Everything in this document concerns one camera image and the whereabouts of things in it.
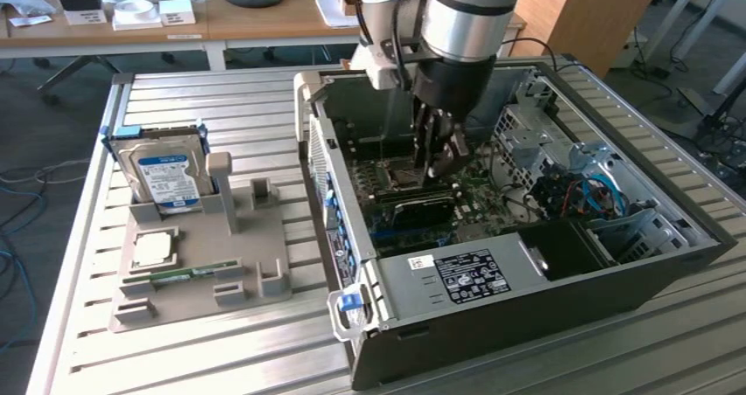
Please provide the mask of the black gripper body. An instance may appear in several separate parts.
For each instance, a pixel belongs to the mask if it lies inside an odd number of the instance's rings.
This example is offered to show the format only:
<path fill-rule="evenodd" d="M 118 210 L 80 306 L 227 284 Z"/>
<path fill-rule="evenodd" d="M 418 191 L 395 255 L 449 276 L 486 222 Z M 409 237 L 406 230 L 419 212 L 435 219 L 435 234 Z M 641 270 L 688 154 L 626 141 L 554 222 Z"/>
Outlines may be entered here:
<path fill-rule="evenodd" d="M 466 118 L 482 99 L 494 63 L 495 57 L 474 63 L 449 59 L 419 62 L 411 89 L 414 109 L 426 106 Z"/>

